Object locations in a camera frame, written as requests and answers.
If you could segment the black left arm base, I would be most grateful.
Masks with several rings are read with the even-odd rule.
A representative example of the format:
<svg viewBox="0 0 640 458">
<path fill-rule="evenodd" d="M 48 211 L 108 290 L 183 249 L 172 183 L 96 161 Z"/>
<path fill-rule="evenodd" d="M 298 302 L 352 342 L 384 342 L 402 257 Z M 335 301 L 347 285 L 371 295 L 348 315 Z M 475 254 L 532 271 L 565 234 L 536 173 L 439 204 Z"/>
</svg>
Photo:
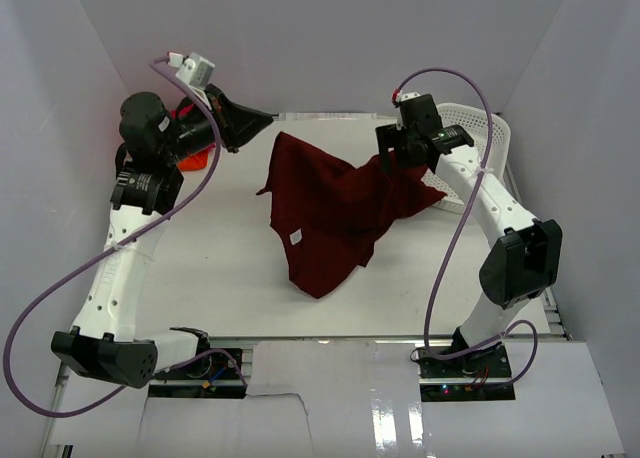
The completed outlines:
<svg viewBox="0 0 640 458">
<path fill-rule="evenodd" d="M 223 353 L 213 353 L 185 368 L 159 372 L 151 380 L 150 398 L 243 399 L 246 387 Z"/>
</svg>

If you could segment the dark red t-shirt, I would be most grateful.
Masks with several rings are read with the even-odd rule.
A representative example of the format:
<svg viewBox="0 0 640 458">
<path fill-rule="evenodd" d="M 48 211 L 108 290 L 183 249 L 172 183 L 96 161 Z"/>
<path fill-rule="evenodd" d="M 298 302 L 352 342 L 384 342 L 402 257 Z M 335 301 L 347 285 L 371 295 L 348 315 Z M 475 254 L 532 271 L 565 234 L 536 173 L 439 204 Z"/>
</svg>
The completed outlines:
<svg viewBox="0 0 640 458">
<path fill-rule="evenodd" d="M 397 165 L 384 171 L 377 155 L 355 167 L 279 133 L 261 191 L 271 196 L 270 226 L 282 242 L 290 282 L 321 299 L 366 266 L 395 221 L 444 198 L 424 183 L 426 172 Z"/>
</svg>

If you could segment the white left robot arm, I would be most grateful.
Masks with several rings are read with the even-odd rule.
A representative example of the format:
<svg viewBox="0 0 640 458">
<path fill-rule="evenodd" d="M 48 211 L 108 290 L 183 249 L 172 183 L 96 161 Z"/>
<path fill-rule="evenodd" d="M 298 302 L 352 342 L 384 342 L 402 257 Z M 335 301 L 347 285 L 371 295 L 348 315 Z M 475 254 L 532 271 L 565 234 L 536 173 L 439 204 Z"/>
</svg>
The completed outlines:
<svg viewBox="0 0 640 458">
<path fill-rule="evenodd" d="M 135 336 L 136 312 L 148 266 L 175 209 L 183 183 L 179 162 L 220 140 L 236 153 L 273 121 L 270 114 L 236 104 L 209 84 L 200 100 L 184 98 L 169 111 L 152 92 L 138 92 L 120 107 L 116 182 L 105 242 L 108 257 L 96 269 L 70 331 L 54 333 L 52 352 L 77 375 L 132 388 L 203 349 L 205 333 L 172 328 Z"/>
</svg>

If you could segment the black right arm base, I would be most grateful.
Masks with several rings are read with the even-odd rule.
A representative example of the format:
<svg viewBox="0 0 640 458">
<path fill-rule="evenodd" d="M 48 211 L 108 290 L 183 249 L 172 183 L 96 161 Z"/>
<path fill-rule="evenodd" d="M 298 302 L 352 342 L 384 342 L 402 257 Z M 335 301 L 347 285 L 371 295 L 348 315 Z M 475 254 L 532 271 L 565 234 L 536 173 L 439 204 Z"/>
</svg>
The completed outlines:
<svg viewBox="0 0 640 458">
<path fill-rule="evenodd" d="M 458 360 L 429 358 L 420 347 L 409 359 L 419 367 L 423 403 L 514 401 L 516 393 L 506 347 L 498 343 Z"/>
</svg>

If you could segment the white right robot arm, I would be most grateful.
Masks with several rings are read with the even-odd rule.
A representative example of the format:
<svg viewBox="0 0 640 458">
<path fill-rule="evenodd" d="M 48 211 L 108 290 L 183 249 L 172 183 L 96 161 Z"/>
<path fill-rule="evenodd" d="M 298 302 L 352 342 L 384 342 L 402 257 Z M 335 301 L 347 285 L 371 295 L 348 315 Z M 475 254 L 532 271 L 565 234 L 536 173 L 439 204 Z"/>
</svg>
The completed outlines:
<svg viewBox="0 0 640 458">
<path fill-rule="evenodd" d="M 461 366 L 518 326 L 518 313 L 556 282 L 562 230 L 512 196 L 486 166 L 469 132 L 443 124 L 430 95 L 398 95 L 394 104 L 397 124 L 376 130 L 383 170 L 427 167 L 462 200 L 462 217 L 476 220 L 490 247 L 478 272 L 481 295 L 451 345 L 441 352 L 422 349 L 427 360 Z"/>
</svg>

